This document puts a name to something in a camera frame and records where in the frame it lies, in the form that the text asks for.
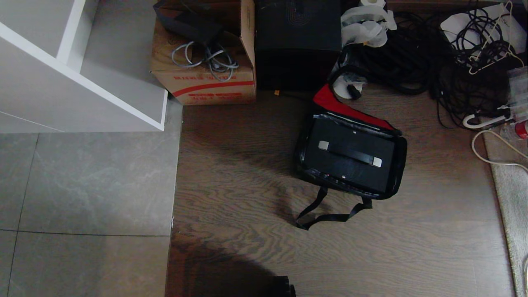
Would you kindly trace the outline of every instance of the white shelving unit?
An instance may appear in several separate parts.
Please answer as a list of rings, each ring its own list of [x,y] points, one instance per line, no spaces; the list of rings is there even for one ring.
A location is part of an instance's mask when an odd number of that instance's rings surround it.
[[[0,0],[0,133],[162,131],[146,0]]]

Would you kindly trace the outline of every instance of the gray tile floor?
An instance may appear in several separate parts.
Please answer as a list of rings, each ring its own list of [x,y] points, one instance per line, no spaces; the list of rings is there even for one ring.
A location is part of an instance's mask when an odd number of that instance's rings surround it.
[[[0,134],[0,297],[162,297],[182,106],[164,132]]]

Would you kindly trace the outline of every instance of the hardwood floorboard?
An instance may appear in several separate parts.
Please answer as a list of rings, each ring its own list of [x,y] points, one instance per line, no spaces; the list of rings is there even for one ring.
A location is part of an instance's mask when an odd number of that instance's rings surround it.
[[[441,128],[427,95],[367,87],[352,105],[403,131],[402,185],[351,221],[310,231],[293,219],[318,188],[291,173],[306,102],[260,92],[253,105],[184,108],[168,297],[261,296],[273,275],[288,275],[301,297],[513,296],[493,179],[470,150],[473,133]],[[358,202],[330,191],[315,213]]]

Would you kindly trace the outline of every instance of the white cable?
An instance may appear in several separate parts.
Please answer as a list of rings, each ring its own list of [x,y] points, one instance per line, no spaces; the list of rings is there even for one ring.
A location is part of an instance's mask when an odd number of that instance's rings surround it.
[[[524,263],[524,277],[526,278],[524,282],[524,294],[528,296],[528,259]]]
[[[510,5],[510,24],[513,24],[512,23],[513,3],[512,3],[511,0],[508,1],[506,3],[506,5],[504,6],[504,8],[506,8],[508,6],[508,4]],[[522,64],[522,66],[524,67],[524,61],[521,58],[519,58],[516,54],[514,54],[513,51],[512,51],[512,44],[510,42],[510,40],[512,39],[511,33],[512,33],[512,28],[510,26],[508,26],[508,52],[507,53],[510,54],[510,56],[512,56],[512,57],[516,58],[517,60],[519,60],[521,62],[521,64]]]
[[[194,10],[192,10],[190,7],[188,7],[187,4],[185,4],[185,2],[183,2],[183,0],[180,0],[180,2],[181,2],[182,5],[185,6],[185,8],[188,9],[190,12],[196,14],[196,12],[194,12]]]
[[[233,76],[233,72],[236,68],[239,67],[238,63],[233,59],[231,58],[231,55],[229,55],[229,53],[225,50],[225,48],[223,46],[221,46],[220,44],[217,44],[216,46],[218,46],[218,48],[220,48],[220,50],[212,53],[211,52],[211,48],[210,47],[206,47],[205,48],[205,51],[204,51],[204,58],[196,63],[193,63],[191,61],[191,59],[189,59],[189,54],[188,54],[188,50],[189,50],[189,47],[194,43],[194,41],[190,41],[188,43],[185,43],[185,44],[182,44],[180,45],[179,47],[177,47],[176,49],[174,49],[171,53],[171,59],[172,59],[172,62],[174,64],[176,64],[177,66],[179,67],[182,67],[182,68],[193,68],[193,67],[196,67],[198,65],[201,65],[203,62],[206,62],[209,66],[209,70],[211,71],[211,74],[219,81],[228,81],[231,79],[231,77]],[[183,49],[184,48],[184,52],[185,52],[185,59],[187,60],[187,63],[188,64],[180,64],[178,62],[176,62],[176,60],[174,60],[174,54],[179,51],[180,49]],[[223,62],[220,62],[217,57],[222,55],[225,57],[225,59],[227,59],[227,63],[223,63]],[[216,75],[217,72],[219,73],[223,73],[223,72],[227,72],[229,71],[229,75],[227,78],[225,79],[222,79],[220,77],[218,77]]]
[[[510,143],[508,143],[508,141],[506,141],[504,138],[502,138],[500,135],[498,135],[497,133],[493,132],[493,131],[490,131],[490,130],[482,130],[480,132],[478,132],[474,137],[473,137],[473,140],[471,140],[471,148],[473,149],[473,153],[475,153],[475,155],[481,159],[482,161],[486,162],[486,163],[489,163],[489,164],[495,164],[495,165],[509,165],[509,166],[519,166],[521,167],[522,169],[524,169],[527,173],[528,173],[528,168],[526,168],[525,166],[521,165],[521,164],[518,164],[518,163],[507,163],[507,162],[495,162],[495,161],[490,161],[488,159],[485,159],[483,158],[479,153],[477,153],[477,150],[475,149],[475,140],[477,139],[477,137],[479,137],[480,134],[483,134],[483,133],[491,133],[493,134],[495,137],[499,138],[502,142],[504,142],[507,146],[509,146],[511,149],[513,149],[516,153],[518,153],[519,155],[521,155],[523,158],[525,159],[528,159],[528,156],[523,154],[521,151],[519,151],[517,148],[515,148],[513,145],[511,145]]]

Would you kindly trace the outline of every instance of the black carrying bag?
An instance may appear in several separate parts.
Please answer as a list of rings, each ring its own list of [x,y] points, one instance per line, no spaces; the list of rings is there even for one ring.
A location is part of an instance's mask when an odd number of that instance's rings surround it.
[[[383,200],[397,193],[407,156],[407,141],[387,121],[358,112],[339,102],[328,85],[314,97],[318,108],[310,114],[295,148],[296,173],[320,186],[317,199],[296,219],[297,227],[308,230],[321,221],[346,222],[372,199]],[[358,195],[349,214],[321,215],[301,224],[299,220],[316,209],[328,189]]]

